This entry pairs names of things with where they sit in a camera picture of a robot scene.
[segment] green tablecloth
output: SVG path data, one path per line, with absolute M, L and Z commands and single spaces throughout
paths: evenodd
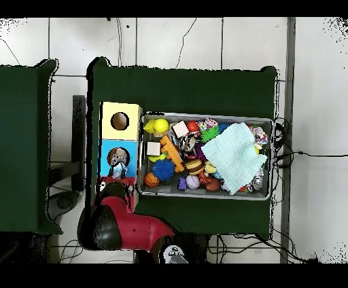
M 93 104 L 92 183 L 97 178 L 101 101 L 135 103 L 144 111 L 273 119 L 276 75 L 274 67 L 261 71 L 119 68 L 96 58 L 88 68 L 88 105 L 91 96 Z M 160 217 L 184 232 L 259 233 L 268 238 L 270 201 L 140 196 L 135 212 Z
M 55 60 L 0 67 L 0 231 L 61 233 L 46 217 L 49 89 Z

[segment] hole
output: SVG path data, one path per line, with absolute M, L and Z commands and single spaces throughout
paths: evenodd
M 123 112 L 117 112 L 111 117 L 111 126 L 115 130 L 126 130 L 129 126 L 129 118 Z

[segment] light blue cloth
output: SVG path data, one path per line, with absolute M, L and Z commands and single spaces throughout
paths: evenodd
M 267 160 L 267 156 L 256 154 L 254 142 L 247 125 L 236 123 L 201 148 L 232 195 L 250 183 Z

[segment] yellow rubber duck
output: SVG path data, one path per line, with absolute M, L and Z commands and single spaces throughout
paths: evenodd
M 205 166 L 204 166 L 204 170 L 207 173 L 215 173 L 216 172 L 216 168 L 211 165 L 211 163 L 209 161 L 205 161 Z

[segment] wooden block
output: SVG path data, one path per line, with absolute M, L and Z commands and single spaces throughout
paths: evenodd
M 147 155 L 159 156 L 160 155 L 160 143 L 159 142 L 147 142 Z
M 184 121 L 180 121 L 178 124 L 174 125 L 173 131 L 177 135 L 177 138 L 183 137 L 189 133 Z
M 179 156 L 177 148 L 172 144 L 168 136 L 161 138 L 160 143 L 163 145 L 161 152 L 167 152 L 167 159 L 170 159 L 175 164 L 175 172 L 184 171 L 185 165 Z

